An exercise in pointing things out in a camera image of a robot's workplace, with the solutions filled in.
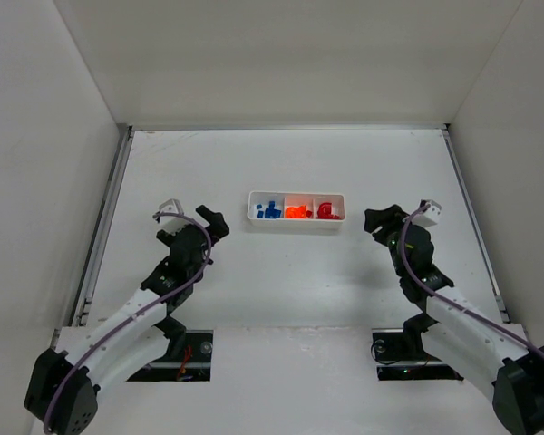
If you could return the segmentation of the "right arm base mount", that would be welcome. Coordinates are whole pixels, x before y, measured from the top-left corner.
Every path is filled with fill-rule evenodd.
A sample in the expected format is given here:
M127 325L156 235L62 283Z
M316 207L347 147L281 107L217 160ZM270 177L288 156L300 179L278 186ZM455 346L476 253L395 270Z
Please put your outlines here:
M421 333L435 325L427 314L418 314L403 323L402 329L372 330L370 354L376 363L379 381L458 381L464 378L453 368L423 349Z

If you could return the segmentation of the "large blue curved lego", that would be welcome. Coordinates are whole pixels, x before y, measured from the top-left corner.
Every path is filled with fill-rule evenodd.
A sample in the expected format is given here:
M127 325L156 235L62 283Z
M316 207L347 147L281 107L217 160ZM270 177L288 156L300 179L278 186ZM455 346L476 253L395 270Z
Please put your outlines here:
M264 210L264 218L276 219L282 217L282 210L277 207L275 201L269 201L267 207Z

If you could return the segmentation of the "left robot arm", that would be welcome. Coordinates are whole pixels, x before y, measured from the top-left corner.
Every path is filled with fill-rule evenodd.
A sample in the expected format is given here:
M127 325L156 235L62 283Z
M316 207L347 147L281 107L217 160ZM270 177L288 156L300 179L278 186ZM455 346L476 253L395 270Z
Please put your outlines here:
M204 205L196 212L202 223L187 216L178 200L163 203L153 218L160 226L156 238L168 254L131 298L81 341L37 357L24 407L44 433L83 433L111 388L181 349L187 330L172 314L202 279L213 247L229 234L222 213Z

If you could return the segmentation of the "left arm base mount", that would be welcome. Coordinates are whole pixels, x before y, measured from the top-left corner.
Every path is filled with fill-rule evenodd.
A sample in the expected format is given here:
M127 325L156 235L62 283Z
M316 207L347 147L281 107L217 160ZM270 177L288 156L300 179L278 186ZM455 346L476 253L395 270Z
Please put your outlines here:
M159 323L169 340L166 352L134 373L129 382L208 382L213 355L213 330L189 330L173 317Z

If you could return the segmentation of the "orange spiral lego piece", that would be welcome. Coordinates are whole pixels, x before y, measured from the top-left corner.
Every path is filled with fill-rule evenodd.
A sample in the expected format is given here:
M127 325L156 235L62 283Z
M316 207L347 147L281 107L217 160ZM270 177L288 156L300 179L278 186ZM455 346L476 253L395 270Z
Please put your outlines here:
M298 207L288 207L285 210L285 218L300 218Z

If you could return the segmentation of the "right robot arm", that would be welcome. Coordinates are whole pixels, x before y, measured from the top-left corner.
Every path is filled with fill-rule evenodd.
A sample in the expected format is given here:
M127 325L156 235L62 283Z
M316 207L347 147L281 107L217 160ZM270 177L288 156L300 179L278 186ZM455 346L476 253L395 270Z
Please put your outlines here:
M388 249L403 295L420 310L398 332L374 331L371 354L382 367L437 360L489 401L508 433L544 432L544 346L487 318L434 264L428 228L441 211L424 200L413 213L364 212L364 231Z

